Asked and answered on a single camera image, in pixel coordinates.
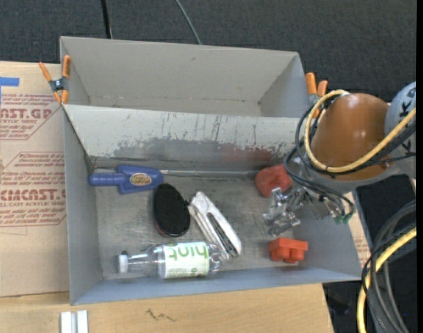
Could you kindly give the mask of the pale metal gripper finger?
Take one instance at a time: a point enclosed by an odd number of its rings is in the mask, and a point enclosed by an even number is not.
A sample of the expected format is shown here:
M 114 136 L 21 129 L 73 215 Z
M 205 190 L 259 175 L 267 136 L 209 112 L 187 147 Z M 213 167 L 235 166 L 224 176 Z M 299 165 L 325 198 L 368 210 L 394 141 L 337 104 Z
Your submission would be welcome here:
M 293 212 L 265 213 L 262 216 L 264 224 L 268 227 L 267 233 L 272 237 L 278 237 L 281 233 L 301 224 L 301 220 Z
M 268 206 L 269 214 L 282 214 L 293 212 L 293 201 L 295 200 L 295 190 L 282 191 L 280 187 L 274 188 L 270 194 Z

